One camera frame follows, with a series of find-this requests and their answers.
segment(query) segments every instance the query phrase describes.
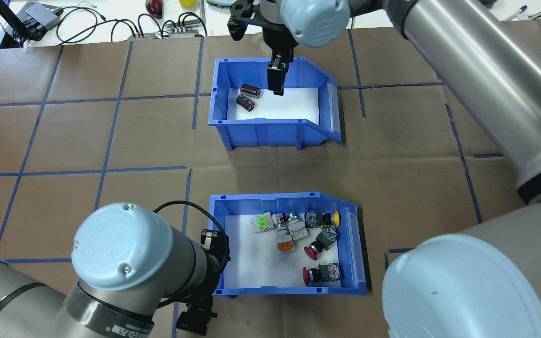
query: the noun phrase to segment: cable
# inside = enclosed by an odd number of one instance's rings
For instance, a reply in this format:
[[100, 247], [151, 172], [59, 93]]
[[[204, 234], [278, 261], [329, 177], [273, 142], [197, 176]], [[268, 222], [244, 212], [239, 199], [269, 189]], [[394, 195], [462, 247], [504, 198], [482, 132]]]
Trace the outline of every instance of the cable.
[[80, 36], [81, 34], [83, 34], [84, 32], [86, 32], [86, 31], [88, 31], [88, 30], [93, 30], [93, 31], [94, 31], [94, 30], [95, 30], [94, 28], [96, 28], [97, 26], [101, 26], [101, 25], [103, 25], [104, 23], [118, 22], [118, 21], [119, 21], [118, 19], [112, 19], [112, 20], [106, 20], [106, 21], [104, 21], [104, 22], [96, 23], [96, 24], [93, 25], [93, 26], [90, 26], [90, 27], [88, 27], [88, 28], [85, 28], [85, 29], [82, 30], [79, 34], [77, 34], [77, 35], [75, 35], [75, 36], [69, 38], [68, 40], [61, 40], [62, 42], [59, 43], [58, 46], [64, 45], [64, 43], [77, 43], [77, 42], [80, 42], [80, 41], [86, 39], [86, 37], [85, 37], [85, 38], [82, 38], [81, 40], [78, 40], [78, 41], [72, 41], [72, 42], [69, 42], [69, 41], [72, 40], [72, 39], [74, 39], [74, 38], [76, 38], [77, 36]]
[[162, 28], [166, 27], [166, 24], [167, 24], [167, 23], [171, 23], [172, 26], [173, 26], [174, 28], [177, 27], [176, 22], [174, 22], [174, 21], [172, 21], [172, 20], [166, 20], [166, 21], [162, 24]]
[[[62, 8], [73, 8], [73, 10], [69, 11], [68, 13], [66, 13], [66, 15], [64, 15], [64, 17], [62, 19], [60, 19], [60, 23], [58, 23], [58, 26], [56, 27], [55, 29], [55, 34], [56, 36], [58, 37], [58, 40], [59, 41], [62, 41], [62, 43], [79, 43], [81, 41], [84, 41], [86, 39], [88, 39], [91, 35], [93, 35], [93, 33], [95, 32], [95, 27], [97, 26], [97, 24], [99, 23], [99, 19], [97, 19], [97, 15], [99, 15], [99, 17], [101, 17], [101, 19], [105, 22], [106, 21], [106, 17], [104, 17], [103, 15], [101, 15], [101, 13], [99, 13], [98, 11], [96, 11], [95, 9], [92, 9], [92, 8], [88, 8], [88, 7], [78, 7], [78, 6], [67, 6], [67, 7], [62, 7]], [[66, 20], [66, 18], [71, 15], [72, 13], [74, 13], [75, 11], [79, 11], [79, 10], [83, 10], [83, 11], [86, 11], [88, 13], [90, 13], [91, 15], [93, 15], [93, 17], [95, 18], [95, 25], [90, 27], [89, 29], [93, 29], [91, 32], [89, 32], [89, 34], [87, 34], [86, 36], [84, 36], [82, 39], [80, 40], [77, 40], [77, 41], [71, 41], [73, 38], [77, 37], [77, 36], [73, 36], [71, 37], [70, 39], [67, 39], [67, 40], [63, 40], [61, 37], [60, 37], [60, 27], [62, 26], [62, 23]]]
[[128, 20], [128, 19], [118, 20], [118, 21], [116, 21], [116, 23], [114, 24], [114, 26], [112, 26], [112, 31], [110, 32], [110, 42], [114, 42], [114, 28], [116, 28], [116, 26], [117, 26], [119, 23], [124, 23], [125, 25], [129, 26], [129, 29], [131, 30], [131, 35], [133, 35], [133, 37], [135, 37], [135, 31], [133, 30], [133, 28], [131, 27], [131, 25], [129, 25], [128, 23], [126, 23], [126, 21], [129, 21], [129, 20]]
[[225, 267], [227, 267], [227, 263], [229, 261], [229, 239], [227, 237], [227, 233], [225, 233], [225, 229], [223, 229], [223, 226], [211, 214], [209, 214], [208, 211], [206, 211], [204, 208], [202, 208], [201, 206], [198, 206], [197, 204], [195, 204], [193, 202], [189, 202], [189, 201], [181, 201], [181, 200], [179, 200], [179, 201], [170, 201], [170, 202], [164, 203], [163, 205], [157, 207], [156, 209], [153, 210], [153, 212], [157, 214], [160, 210], [164, 209], [167, 206], [171, 206], [171, 205], [188, 205], [188, 206], [192, 206], [193, 208], [197, 209], [199, 212], [204, 214], [204, 216], [208, 217], [208, 219], [211, 220], [214, 225], [216, 225], [216, 228], [218, 228], [218, 231], [221, 233], [221, 235], [223, 236], [223, 239], [225, 240], [225, 256], [223, 257], [223, 260], [221, 261], [221, 263], [220, 263], [220, 265], [218, 267], [218, 270], [216, 271], [217, 274], [219, 274], [219, 275], [222, 274]]
[[139, 32], [141, 33], [141, 36], [144, 36], [143, 28], [141, 28], [141, 18], [144, 16], [150, 17], [156, 23], [156, 26], [158, 26], [158, 30], [157, 30], [158, 32], [162, 31], [162, 28], [160, 27], [160, 24], [157, 23], [157, 20], [155, 17], [152, 17], [151, 15], [146, 14], [146, 13], [142, 13], [139, 15], [139, 17], [137, 17], [137, 25], [139, 26]]
[[80, 6], [83, 2], [86, 2], [89, 6], [91, 6], [91, 7], [93, 7], [93, 8], [97, 8], [97, 6], [95, 6], [94, 4], [88, 2], [87, 0], [83, 0], [82, 2], [79, 2], [79, 3], [77, 4], [77, 6]]
[[208, 36], [208, 30], [206, 29], [206, 24], [204, 23], [204, 20], [202, 20], [201, 17], [199, 17], [199, 15], [197, 15], [196, 13], [193, 13], [193, 12], [185, 12], [184, 14], [186, 14], [186, 15], [183, 17], [183, 21], [182, 21], [182, 26], [183, 27], [185, 27], [185, 19], [187, 19], [190, 16], [193, 16], [193, 17], [195, 17], [196, 19], [198, 19], [201, 22], [201, 25], [204, 28], [204, 33], [206, 33], [206, 36]]

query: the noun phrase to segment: blue plastic bin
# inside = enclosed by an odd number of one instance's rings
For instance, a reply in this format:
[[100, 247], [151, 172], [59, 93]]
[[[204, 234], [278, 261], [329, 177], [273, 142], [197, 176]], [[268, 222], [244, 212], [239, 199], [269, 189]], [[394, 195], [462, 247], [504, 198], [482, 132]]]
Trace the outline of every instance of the blue plastic bin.
[[337, 81], [302, 56], [289, 66], [285, 88], [318, 88], [319, 124], [305, 119], [227, 119], [229, 89], [244, 83], [268, 89], [268, 62], [267, 58], [216, 60], [208, 124], [217, 128], [227, 150], [238, 146], [296, 146], [301, 150], [327, 139], [341, 144]]
[[[361, 249], [361, 238], [358, 229], [358, 210], [356, 205], [331, 197], [321, 192], [297, 192], [287, 194], [254, 194], [254, 195], [213, 195], [210, 197], [210, 214], [212, 214], [218, 222], [225, 228], [229, 238], [231, 247], [234, 247], [240, 240], [251, 240], [251, 238], [239, 238], [235, 233], [236, 229], [227, 228], [226, 216], [229, 215], [257, 215], [265, 212], [290, 212], [298, 213], [307, 212], [309, 210], [318, 210], [322, 212], [330, 212], [338, 210], [341, 216], [341, 224], [337, 228], [339, 237], [337, 239], [337, 250], [339, 255], [341, 280], [333, 282], [332, 286], [317, 287], [311, 283], [310, 286], [305, 286], [301, 283], [301, 287], [277, 287], [273, 285], [263, 285], [261, 287], [228, 289], [225, 288], [225, 278], [228, 273], [227, 269], [223, 272], [220, 282], [216, 289], [217, 296], [238, 296], [238, 295], [304, 295], [304, 294], [352, 294], [366, 295], [367, 283], [365, 280], [363, 253]], [[209, 229], [214, 229], [212, 222], [209, 222]], [[303, 245], [296, 244], [297, 248], [293, 252], [297, 255], [303, 255], [307, 259], [307, 268], [316, 268], [318, 262], [313, 261], [306, 256], [303, 247], [307, 246], [314, 240], [313, 237], [301, 239]], [[288, 259], [286, 253], [275, 253], [281, 259]], [[238, 256], [232, 252], [232, 261], [228, 264], [236, 263]], [[268, 266], [268, 259], [260, 257], [260, 264], [266, 266], [264, 268], [272, 269]], [[302, 275], [302, 267], [294, 266], [294, 273]]]

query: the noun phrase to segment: black cable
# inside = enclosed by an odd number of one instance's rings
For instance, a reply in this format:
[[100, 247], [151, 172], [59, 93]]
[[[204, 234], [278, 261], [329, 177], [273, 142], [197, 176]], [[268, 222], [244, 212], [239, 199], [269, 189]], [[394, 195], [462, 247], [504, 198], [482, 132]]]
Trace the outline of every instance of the black cable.
[[201, 22], [201, 25], [204, 28], [204, 33], [206, 33], [206, 36], [208, 36], [208, 30], [206, 29], [206, 24], [204, 23], [204, 20], [202, 20], [201, 17], [199, 17], [199, 15], [197, 15], [196, 13], [186, 12], [186, 15], [183, 17], [182, 26], [185, 27], [185, 19], [187, 19], [190, 16], [195, 17]]
[[133, 35], [133, 37], [135, 37], [135, 31], [133, 30], [133, 28], [131, 27], [131, 25], [129, 25], [129, 24], [126, 23], [125, 21], [127, 21], [127, 19], [118, 20], [118, 21], [116, 21], [116, 23], [114, 24], [114, 26], [112, 26], [112, 31], [110, 32], [110, 42], [114, 42], [114, 28], [116, 28], [116, 26], [117, 26], [119, 23], [124, 23], [125, 25], [129, 26], [129, 29], [131, 30], [131, 35]]
[[153, 210], [153, 212], [155, 212], [156, 214], [164, 209], [165, 207], [167, 206], [171, 206], [171, 205], [188, 205], [188, 206], [192, 206], [193, 208], [197, 209], [199, 212], [201, 212], [202, 214], [204, 214], [204, 216], [208, 217], [209, 220], [212, 221], [212, 223], [216, 226], [216, 228], [218, 228], [218, 231], [221, 233], [221, 235], [223, 236], [223, 239], [225, 240], [225, 256], [223, 257], [223, 260], [221, 261], [219, 267], [218, 267], [218, 270], [216, 271], [217, 274], [222, 274], [223, 273], [223, 270], [225, 269], [225, 267], [227, 267], [227, 263], [229, 261], [229, 239], [227, 237], [227, 233], [225, 233], [225, 229], [223, 229], [223, 226], [211, 215], [208, 213], [208, 211], [206, 211], [204, 208], [202, 208], [201, 206], [198, 206], [197, 204], [193, 203], [193, 202], [189, 202], [189, 201], [170, 201], [170, 202], [167, 202], [167, 203], [164, 203], [163, 205], [157, 207], [156, 209]]
[[170, 37], [170, 34], [171, 34], [171, 32], [165, 31], [165, 30], [164, 30], [164, 28], [166, 27], [166, 24], [167, 24], [167, 23], [171, 23], [175, 30], [176, 30], [176, 28], [177, 28], [176, 22], [174, 22], [174, 21], [172, 21], [172, 20], [166, 20], [166, 21], [162, 24], [162, 30], [160, 31], [160, 36], [161, 36], [162, 38]]
[[[193, 245], [193, 242], [191, 240], [189, 241], [189, 243], [191, 243], [191, 248], [193, 249], [193, 256], [195, 257], [195, 246]], [[193, 265], [191, 266], [191, 272], [189, 272], [189, 276], [193, 276], [193, 272], [195, 272], [196, 267], [197, 267], [197, 259], [194, 259]], [[157, 308], [161, 308], [161, 307], [167, 306], [168, 304], [182, 300], [187, 295], [187, 293], [191, 291], [191, 289], [183, 290], [187, 286], [187, 284], [189, 284], [190, 280], [191, 278], [187, 278], [185, 282], [183, 283], [183, 285], [177, 289], [177, 293], [171, 295], [166, 300], [159, 302]]]
[[164, 27], [166, 26], [167, 23], [171, 23], [172, 26], [173, 26], [174, 28], [177, 27], [176, 22], [174, 22], [174, 21], [172, 21], [172, 20], [166, 20], [166, 21], [162, 24], [162, 28], [164, 28]]
[[[55, 34], [56, 36], [58, 37], [58, 40], [59, 41], [62, 41], [62, 43], [79, 43], [81, 41], [84, 41], [86, 39], [88, 39], [91, 35], [93, 35], [93, 33], [95, 32], [95, 27], [96, 25], [99, 23], [99, 19], [97, 19], [97, 15], [99, 15], [99, 17], [101, 17], [101, 19], [103, 21], [106, 21], [106, 17], [104, 17], [103, 15], [101, 15], [101, 13], [99, 13], [98, 11], [96, 11], [95, 9], [92, 9], [92, 8], [89, 8], [89, 7], [78, 7], [78, 6], [68, 6], [66, 8], [74, 8], [73, 10], [69, 11], [68, 13], [66, 13], [66, 15], [64, 15], [63, 18], [60, 19], [60, 23], [58, 23], [58, 26], [56, 27], [55, 29]], [[89, 34], [87, 34], [86, 36], [84, 36], [82, 39], [80, 40], [77, 40], [77, 41], [71, 41], [73, 38], [77, 37], [77, 36], [74, 36], [74, 37], [71, 37], [70, 39], [67, 39], [67, 40], [63, 40], [61, 37], [60, 37], [60, 27], [62, 26], [62, 23], [66, 20], [66, 18], [71, 15], [72, 13], [74, 13], [75, 11], [79, 11], [79, 10], [84, 10], [84, 11], [87, 11], [88, 13], [90, 13], [91, 15], [93, 15], [93, 17], [95, 18], [95, 26], [92, 26], [91, 28], [93, 29], [91, 32], [89, 32]]]
[[151, 15], [146, 14], [146, 13], [142, 13], [142, 14], [139, 15], [139, 17], [137, 17], [137, 25], [139, 26], [139, 32], [141, 33], [141, 36], [144, 36], [143, 35], [143, 28], [141, 28], [141, 18], [144, 17], [144, 16], [150, 17], [153, 20], [153, 22], [156, 23], [156, 26], [158, 26], [158, 30], [157, 30], [158, 32], [162, 31], [162, 28], [160, 27], [160, 24], [157, 23], [157, 20], [156, 20], [155, 17], [152, 17]]
[[[104, 22], [96, 23], [96, 24], [93, 25], [93, 26], [90, 26], [90, 27], [88, 27], [88, 28], [85, 28], [85, 29], [82, 30], [79, 34], [77, 34], [77, 35], [75, 35], [75, 36], [69, 38], [68, 40], [61, 40], [62, 42], [59, 43], [58, 46], [64, 45], [64, 43], [68, 43], [69, 40], [72, 40], [72, 39], [76, 38], [77, 36], [80, 36], [81, 34], [83, 34], [84, 32], [86, 32], [86, 31], [88, 31], [88, 30], [94, 30], [94, 28], [96, 28], [97, 26], [101, 26], [101, 25], [103, 25], [104, 23], [109, 23], [109, 22], [118, 22], [118, 19], [106, 20], [106, 21], [104, 21]], [[83, 39], [78, 40], [78, 41], [72, 41], [72, 42], [70, 42], [70, 43], [81, 42], [81, 41], [84, 40], [84, 39], [86, 39], [86, 38], [83, 38]]]
[[85, 10], [85, 11], [92, 11], [92, 12], [95, 12], [95, 13], [97, 13], [97, 15], [99, 15], [99, 17], [101, 17], [101, 19], [102, 19], [103, 21], [105, 21], [105, 20], [106, 20], [106, 17], [104, 17], [102, 13], [99, 13], [99, 12], [98, 12], [98, 11], [97, 11], [96, 9], [93, 9], [93, 8], [91, 8], [91, 7], [81, 7], [81, 6], [62, 6], [61, 8], [62, 8], [62, 9], [68, 9], [68, 8], [76, 8], [76, 9], [83, 9], [83, 10]]

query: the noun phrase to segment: electronic component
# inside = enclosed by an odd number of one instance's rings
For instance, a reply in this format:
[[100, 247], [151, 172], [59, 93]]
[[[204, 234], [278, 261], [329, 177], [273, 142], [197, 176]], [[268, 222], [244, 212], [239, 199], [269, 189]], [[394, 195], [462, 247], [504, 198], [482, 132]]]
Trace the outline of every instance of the electronic component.
[[337, 212], [337, 210], [327, 212], [325, 214], [310, 210], [304, 214], [304, 222], [306, 223], [307, 228], [318, 228], [322, 227], [323, 225], [335, 225], [335, 227], [339, 227], [340, 214]]
[[308, 235], [306, 224], [300, 220], [298, 213], [294, 211], [287, 214], [287, 229], [292, 235], [292, 240], [299, 240]]
[[327, 265], [319, 264], [318, 269], [306, 269], [304, 267], [302, 269], [302, 277], [304, 284], [307, 286], [310, 283], [335, 282], [341, 279], [340, 266], [337, 263], [329, 263]]
[[275, 230], [275, 238], [277, 240], [277, 249], [280, 252], [288, 252], [294, 249], [294, 241], [292, 240], [292, 235], [289, 233], [287, 228], [287, 216], [285, 214], [274, 214], [272, 216], [273, 222], [277, 221], [275, 225], [277, 229]]
[[249, 98], [247, 98], [245, 95], [243, 94], [239, 94], [239, 96], [237, 97], [237, 100], [235, 100], [235, 102], [240, 105], [241, 107], [243, 107], [243, 109], [247, 110], [247, 111], [253, 111], [254, 110], [254, 107], [255, 107], [255, 103], [254, 101], [250, 100]]
[[258, 217], [253, 217], [251, 223], [254, 226], [254, 232], [264, 232], [275, 228], [270, 212], [265, 212]]
[[257, 86], [249, 85], [249, 84], [242, 84], [241, 88], [239, 89], [239, 92], [243, 95], [247, 95], [250, 98], [260, 98], [260, 94], [262, 91]]
[[320, 255], [323, 250], [329, 250], [329, 247], [337, 240], [338, 236], [339, 235], [337, 235], [337, 231], [333, 225], [325, 225], [316, 236], [314, 242], [309, 246], [306, 246], [304, 251], [311, 259], [316, 261], [318, 255]]
[[176, 30], [165, 31], [164, 33], [168, 35], [168, 38], [201, 36], [199, 30], [189, 30], [185, 27], [176, 28]]

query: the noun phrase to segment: black device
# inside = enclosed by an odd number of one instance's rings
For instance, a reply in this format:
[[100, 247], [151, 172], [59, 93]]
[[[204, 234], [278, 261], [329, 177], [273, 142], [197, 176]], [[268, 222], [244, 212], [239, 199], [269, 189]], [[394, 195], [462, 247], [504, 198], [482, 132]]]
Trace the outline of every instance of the black device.
[[16, 15], [3, 0], [0, 0], [0, 14], [8, 23], [5, 28], [7, 36], [4, 44], [7, 41], [8, 44], [18, 45], [16, 39], [41, 41], [45, 33], [60, 23], [63, 11], [62, 7], [27, 2]]

